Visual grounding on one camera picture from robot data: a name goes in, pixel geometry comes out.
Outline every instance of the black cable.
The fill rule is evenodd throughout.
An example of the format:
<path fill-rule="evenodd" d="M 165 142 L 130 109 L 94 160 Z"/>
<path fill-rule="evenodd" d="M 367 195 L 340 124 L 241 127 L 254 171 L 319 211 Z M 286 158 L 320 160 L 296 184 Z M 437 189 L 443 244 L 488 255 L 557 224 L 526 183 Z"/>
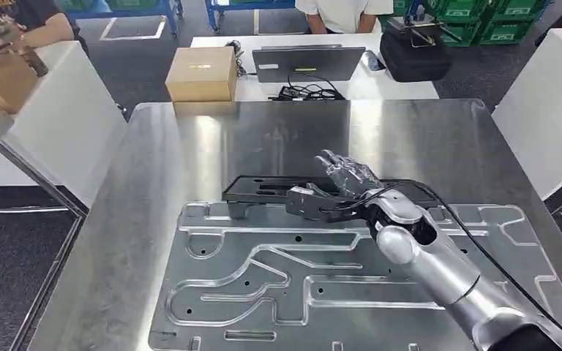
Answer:
<path fill-rule="evenodd" d="M 244 53 L 242 51 L 242 45 L 238 40 L 232 40 L 225 44 L 225 46 L 231 46 L 233 48 L 233 54 L 236 56 L 236 71 L 238 72 L 238 78 L 244 75 L 253 75 L 253 73 L 247 73 L 247 70 L 242 66 L 242 60 L 240 55 Z"/>
<path fill-rule="evenodd" d="M 531 302 L 531 304 L 540 313 L 542 313 L 550 322 L 554 323 L 562 331 L 562 325 L 550 313 L 548 313 L 548 311 L 539 302 L 537 302 L 537 300 L 535 298 L 533 298 L 533 296 L 531 296 L 531 294 L 527 290 L 525 290 L 525 288 L 522 287 L 522 285 L 520 285 L 520 283 L 518 283 L 518 281 L 511 274 L 509 274 L 507 272 L 507 270 L 502 265 L 500 265 L 498 263 L 498 261 L 473 237 L 473 235 L 471 234 L 471 231 L 466 227 L 464 222 L 462 222 L 462 220 L 456 215 L 456 213 L 449 206 L 449 204 L 447 204 L 445 202 L 445 200 L 443 200 L 442 197 L 438 196 L 438 194 L 436 194 L 436 192 L 434 190 L 432 190 L 428 185 L 423 184 L 419 181 L 411 180 L 411 179 L 383 179 L 383 182 L 389 183 L 389 185 L 385 186 L 384 188 L 382 188 L 381 190 L 376 192 L 374 195 L 371 195 L 371 196 L 369 196 L 369 197 L 367 197 L 363 200 L 357 201 L 350 206 L 339 207 L 339 208 L 321 208 L 320 211 L 327 211 L 327 212 L 328 211 L 348 211 L 348 210 L 354 209 L 356 207 L 359 207 L 360 205 L 363 205 L 363 204 L 373 200 L 377 196 L 382 195 L 384 192 L 387 192 L 390 189 L 398 187 L 400 184 L 413 185 L 417 189 L 421 190 L 427 196 L 429 196 L 433 199 L 436 199 L 447 210 L 447 212 L 449 212 L 452 215 L 454 221 L 460 226 L 460 228 L 462 228 L 462 231 L 464 231 L 466 236 L 468 236 L 468 238 L 475 245 L 475 247 L 477 247 L 477 249 L 480 252 L 482 252 L 482 254 L 505 276 L 505 278 L 510 283 L 512 283 L 512 285 L 514 285 L 514 287 L 516 289 L 518 289 L 518 291 L 520 291 L 522 293 L 522 295 L 525 296 L 525 298 L 527 300 L 529 300 L 529 302 Z"/>
<path fill-rule="evenodd" d="M 364 198 L 363 200 L 359 200 L 355 203 L 353 203 L 350 206 L 347 207 L 336 207 L 336 208 L 320 208 L 320 212 L 330 212 L 330 211 L 348 211 L 348 210 L 352 210 L 355 209 L 357 207 L 359 207 L 360 205 L 363 205 L 365 203 L 368 203 L 371 200 L 374 200 L 375 198 L 377 198 L 378 196 L 382 195 L 383 193 L 397 187 L 398 185 L 400 185 L 399 183 L 393 183 L 393 184 L 389 184 L 387 186 L 385 186 L 384 188 L 378 190 L 374 195 L 371 195 L 369 197 Z"/>
<path fill-rule="evenodd" d="M 297 86 L 292 84 L 291 75 L 305 75 L 307 77 L 322 80 L 328 83 L 331 88 L 323 88 L 322 86 L 311 83 L 307 86 Z M 345 100 L 344 96 L 335 88 L 330 80 L 327 80 L 317 75 L 311 75 L 303 72 L 292 72 L 288 75 L 288 86 L 283 87 L 279 92 L 279 95 L 275 98 L 276 100 L 292 100 L 292 99 L 303 99 L 303 100 Z"/>

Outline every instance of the phone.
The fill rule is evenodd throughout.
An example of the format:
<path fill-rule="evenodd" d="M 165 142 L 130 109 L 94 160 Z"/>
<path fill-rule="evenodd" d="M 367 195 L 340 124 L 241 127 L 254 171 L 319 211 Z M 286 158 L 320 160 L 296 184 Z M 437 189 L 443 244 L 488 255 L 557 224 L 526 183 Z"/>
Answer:
<path fill-rule="evenodd" d="M 381 71 L 386 69 L 382 61 L 376 56 L 376 54 L 371 50 L 366 50 L 361 57 L 363 64 L 370 69 L 370 71 Z"/>

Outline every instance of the black laptop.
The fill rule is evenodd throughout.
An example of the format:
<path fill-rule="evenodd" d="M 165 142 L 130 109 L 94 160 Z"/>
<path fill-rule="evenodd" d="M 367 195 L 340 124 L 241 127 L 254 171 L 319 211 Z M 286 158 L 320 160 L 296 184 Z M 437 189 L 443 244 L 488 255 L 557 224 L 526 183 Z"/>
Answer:
<path fill-rule="evenodd" d="M 261 83 L 350 80 L 365 48 L 306 45 L 262 48 L 253 51 Z"/>

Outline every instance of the silver robot arm segment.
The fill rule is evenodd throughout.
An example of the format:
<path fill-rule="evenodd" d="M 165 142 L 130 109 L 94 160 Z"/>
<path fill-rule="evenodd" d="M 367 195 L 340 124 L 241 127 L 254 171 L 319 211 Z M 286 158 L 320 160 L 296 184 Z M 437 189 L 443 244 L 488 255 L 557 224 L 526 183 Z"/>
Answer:
<path fill-rule="evenodd" d="M 486 279 L 430 214 L 403 193 L 389 190 L 365 206 L 380 251 L 450 313 L 477 350 L 562 350 L 557 325 Z"/>

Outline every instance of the white desk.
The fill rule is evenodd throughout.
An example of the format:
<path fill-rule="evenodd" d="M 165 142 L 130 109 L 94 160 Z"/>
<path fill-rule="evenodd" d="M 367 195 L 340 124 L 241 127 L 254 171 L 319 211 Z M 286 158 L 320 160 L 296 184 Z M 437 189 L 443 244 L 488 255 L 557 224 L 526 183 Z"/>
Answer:
<path fill-rule="evenodd" d="M 244 50 L 240 57 L 247 72 L 255 72 L 252 51 L 262 46 L 327 45 L 365 46 L 380 52 L 380 34 L 327 34 L 327 35 L 262 35 L 254 37 L 195 37 L 191 48 L 224 46 L 238 40 Z M 387 71 L 372 72 L 359 63 L 348 82 L 333 82 L 346 98 L 354 99 L 438 99 L 432 82 L 398 83 Z M 284 83 L 260 83 L 254 75 L 240 77 L 236 84 L 236 101 L 267 101 L 277 96 Z"/>
<path fill-rule="evenodd" d="M 562 187 L 562 29 L 551 29 L 492 114 L 545 200 Z"/>
<path fill-rule="evenodd" d="M 50 72 L 13 116 L 3 143 L 91 207 L 127 124 L 78 42 L 37 53 Z M 0 154 L 0 186 L 36 185 Z"/>

